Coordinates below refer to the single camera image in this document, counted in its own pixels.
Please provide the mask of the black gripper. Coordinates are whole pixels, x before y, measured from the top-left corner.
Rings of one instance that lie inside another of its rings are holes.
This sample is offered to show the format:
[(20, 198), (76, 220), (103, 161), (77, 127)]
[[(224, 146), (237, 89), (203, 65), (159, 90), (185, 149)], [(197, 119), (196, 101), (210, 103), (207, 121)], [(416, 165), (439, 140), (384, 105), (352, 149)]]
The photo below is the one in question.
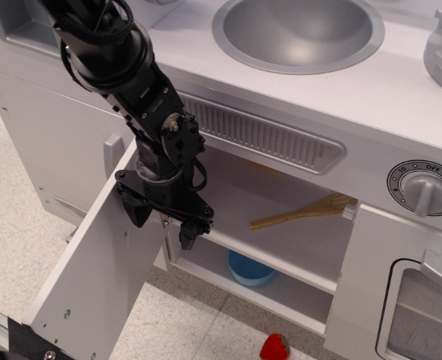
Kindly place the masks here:
[(202, 164), (189, 165), (169, 179), (148, 181), (136, 170), (116, 172), (116, 188), (133, 225), (141, 228), (153, 210), (180, 221), (179, 241), (184, 251), (198, 235), (209, 233), (214, 210), (198, 194), (207, 184)]

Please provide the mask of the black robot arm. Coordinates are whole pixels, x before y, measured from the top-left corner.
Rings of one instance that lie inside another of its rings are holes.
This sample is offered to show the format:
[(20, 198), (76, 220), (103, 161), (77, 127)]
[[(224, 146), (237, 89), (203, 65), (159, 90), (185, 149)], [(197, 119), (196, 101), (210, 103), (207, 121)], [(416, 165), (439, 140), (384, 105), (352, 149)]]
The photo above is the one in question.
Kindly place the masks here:
[(213, 209), (200, 197), (205, 149), (195, 117), (185, 110), (155, 61), (147, 31), (125, 1), (45, 1), (61, 39), (63, 64), (73, 80), (98, 93), (135, 136), (133, 170), (116, 173), (117, 189), (132, 223), (152, 211), (178, 220), (185, 250), (212, 228)]

